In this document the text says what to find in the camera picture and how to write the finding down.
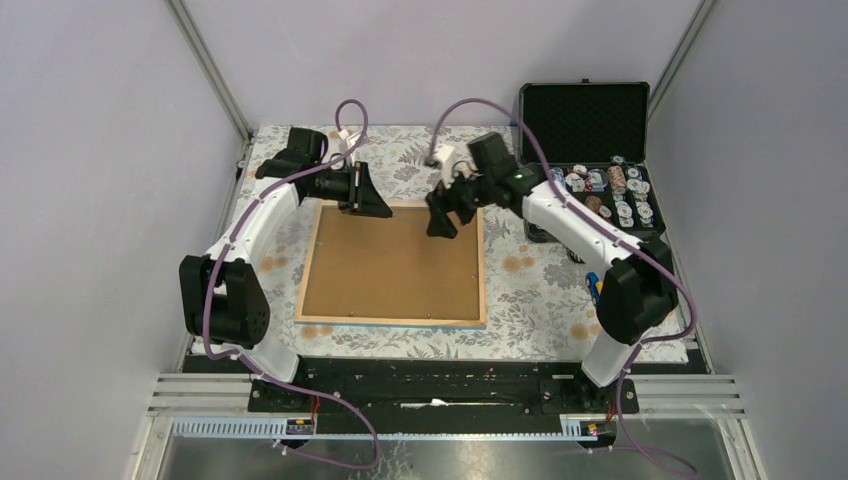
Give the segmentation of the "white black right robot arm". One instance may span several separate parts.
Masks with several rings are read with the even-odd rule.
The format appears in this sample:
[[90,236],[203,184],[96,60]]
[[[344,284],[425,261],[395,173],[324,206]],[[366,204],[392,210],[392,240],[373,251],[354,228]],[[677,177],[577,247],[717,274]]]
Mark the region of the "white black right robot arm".
[[645,333],[679,304],[672,284],[670,251],[658,238],[641,240],[603,220],[563,190],[540,163],[520,165],[502,135],[490,132],[467,145],[470,162],[452,147],[431,147],[426,166],[441,179],[427,194],[427,234],[453,239],[456,214],[468,224],[477,211],[496,205],[551,234],[602,277],[596,305],[602,331],[581,362],[585,377],[573,386],[575,402],[597,412],[613,398],[612,384],[631,361]]

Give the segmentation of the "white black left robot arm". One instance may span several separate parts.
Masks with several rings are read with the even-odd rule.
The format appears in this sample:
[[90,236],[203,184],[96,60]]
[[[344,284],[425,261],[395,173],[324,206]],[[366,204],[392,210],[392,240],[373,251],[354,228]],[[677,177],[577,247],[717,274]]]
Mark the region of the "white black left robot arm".
[[242,213],[201,256],[179,265],[187,331],[213,360],[244,363],[270,381],[272,398],[288,411],[309,401],[310,385],[296,375],[299,357],[268,336],[270,305],[257,275],[282,224],[307,198],[329,200],[349,215],[389,218],[392,210],[355,152],[365,131],[329,135],[293,127],[285,147],[263,161]]

